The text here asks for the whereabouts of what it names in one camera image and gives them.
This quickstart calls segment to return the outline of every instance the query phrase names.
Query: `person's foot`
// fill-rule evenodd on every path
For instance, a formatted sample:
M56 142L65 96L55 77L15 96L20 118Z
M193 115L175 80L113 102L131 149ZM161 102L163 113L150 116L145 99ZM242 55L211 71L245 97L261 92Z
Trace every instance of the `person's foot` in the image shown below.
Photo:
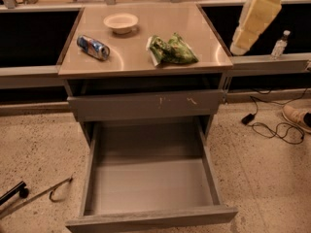
M303 129L305 132L310 133L311 134L311 127L308 126L305 121L304 121L304 117L308 112L306 111L302 111L302 110L298 110L293 108L292 106L286 105L283 107L283 117L291 122L292 124L300 127L301 129Z

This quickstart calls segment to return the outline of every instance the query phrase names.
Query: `soda can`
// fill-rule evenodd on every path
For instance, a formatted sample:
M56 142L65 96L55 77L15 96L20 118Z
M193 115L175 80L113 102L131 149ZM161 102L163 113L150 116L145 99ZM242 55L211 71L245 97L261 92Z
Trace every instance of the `soda can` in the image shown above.
M110 49L106 45L86 35L78 36L77 45L87 54L100 60L108 59L110 54Z

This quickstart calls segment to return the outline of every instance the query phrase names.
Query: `bowl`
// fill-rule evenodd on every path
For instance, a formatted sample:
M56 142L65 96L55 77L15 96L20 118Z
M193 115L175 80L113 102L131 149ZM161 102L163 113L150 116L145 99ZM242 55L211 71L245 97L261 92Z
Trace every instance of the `bowl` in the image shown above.
M137 16L127 13L113 14L104 18L104 24L116 34L131 32L137 22Z

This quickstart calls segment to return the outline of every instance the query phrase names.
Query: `floor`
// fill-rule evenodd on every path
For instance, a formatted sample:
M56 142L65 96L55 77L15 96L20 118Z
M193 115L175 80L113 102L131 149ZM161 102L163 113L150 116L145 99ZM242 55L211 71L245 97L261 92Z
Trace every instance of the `floor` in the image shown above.
M310 109L311 93L291 104ZM284 122L281 108L259 102L255 121L275 128ZM305 135L299 145L264 138L240 122L254 111L251 101L221 105L207 141L223 200L238 208L235 219L228 224L148 233L311 232L311 135ZM10 199L0 207L0 232L69 233L64 225L79 214L89 149L67 105L1 107L0 135L1 195L25 181L31 198L73 178L56 191L55 202L45 194L11 212L20 199ZM290 130L287 140L299 141L300 136Z

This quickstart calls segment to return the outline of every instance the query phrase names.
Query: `open drawer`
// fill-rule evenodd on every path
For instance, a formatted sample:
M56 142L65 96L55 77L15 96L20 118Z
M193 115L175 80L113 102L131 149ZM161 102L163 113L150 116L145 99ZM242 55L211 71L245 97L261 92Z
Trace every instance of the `open drawer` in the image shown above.
M78 121L211 115L223 99L219 80L219 74L85 80L68 102Z
M95 125L72 232L128 232L230 222L196 117Z

